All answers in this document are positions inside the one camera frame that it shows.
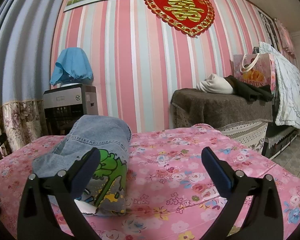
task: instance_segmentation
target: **striped wallpaper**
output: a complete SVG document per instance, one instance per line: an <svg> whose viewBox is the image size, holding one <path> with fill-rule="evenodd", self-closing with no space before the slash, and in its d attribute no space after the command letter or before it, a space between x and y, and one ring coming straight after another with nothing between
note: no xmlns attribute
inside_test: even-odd
<svg viewBox="0 0 300 240"><path fill-rule="evenodd" d="M51 73L60 52L81 47L97 88L101 115L133 132L172 128L175 90L194 88L211 73L232 74L234 54L269 43L258 9L246 0L210 0L214 24L191 38L158 19L143 0L107 0L63 12L57 20Z"/></svg>

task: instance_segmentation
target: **green cartoon print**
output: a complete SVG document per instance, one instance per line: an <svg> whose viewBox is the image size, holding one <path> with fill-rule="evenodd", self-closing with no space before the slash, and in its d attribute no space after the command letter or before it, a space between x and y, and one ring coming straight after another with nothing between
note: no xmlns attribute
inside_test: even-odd
<svg viewBox="0 0 300 240"><path fill-rule="evenodd" d="M100 151L100 164L94 172L93 179L104 179L107 177L106 184L103 189L99 192L94 201L94 206L98 207L105 198L107 192L110 190L115 180L120 177L120 187L118 192L114 195L115 199L120 197L119 191L125 190L126 188L126 177L127 177L127 164L122 163L120 158L115 158L114 153L109 153L107 150Z"/></svg>

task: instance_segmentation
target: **silver screw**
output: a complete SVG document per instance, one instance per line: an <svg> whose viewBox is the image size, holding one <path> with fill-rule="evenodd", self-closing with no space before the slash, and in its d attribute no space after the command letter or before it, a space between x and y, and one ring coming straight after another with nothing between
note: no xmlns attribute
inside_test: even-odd
<svg viewBox="0 0 300 240"><path fill-rule="evenodd" d="M236 171L235 174L239 177L242 178L244 176L244 172L243 171Z"/></svg>
<svg viewBox="0 0 300 240"><path fill-rule="evenodd" d="M270 174L267 174L266 175L266 179L269 180L269 181L271 181L271 180L273 180L273 177Z"/></svg>
<svg viewBox="0 0 300 240"><path fill-rule="evenodd" d="M35 175L34 173L32 173L32 174L28 177L28 179L29 179L29 180L34 180L35 177L36 177L36 175Z"/></svg>
<svg viewBox="0 0 300 240"><path fill-rule="evenodd" d="M58 172L59 177L64 177L66 174L67 174L67 172L65 170L61 170Z"/></svg>

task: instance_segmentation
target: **white ruffled cloth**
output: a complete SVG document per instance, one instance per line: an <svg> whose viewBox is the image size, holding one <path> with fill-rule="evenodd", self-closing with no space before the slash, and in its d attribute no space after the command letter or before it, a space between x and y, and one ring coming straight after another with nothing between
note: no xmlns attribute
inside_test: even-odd
<svg viewBox="0 0 300 240"><path fill-rule="evenodd" d="M260 53L274 55L280 95L280 107L275 124L291 125L300 129L300 70L270 44L260 42L259 50Z"/></svg>
<svg viewBox="0 0 300 240"><path fill-rule="evenodd" d="M228 81L216 74L212 74L205 81L199 82L197 89L206 93L233 94L233 88Z"/></svg>

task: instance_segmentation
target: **tile floor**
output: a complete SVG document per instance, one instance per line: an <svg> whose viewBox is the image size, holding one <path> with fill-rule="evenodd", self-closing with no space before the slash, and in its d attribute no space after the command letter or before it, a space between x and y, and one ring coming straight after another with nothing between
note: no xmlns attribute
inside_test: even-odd
<svg viewBox="0 0 300 240"><path fill-rule="evenodd" d="M300 178L300 138L295 138L273 161Z"/></svg>

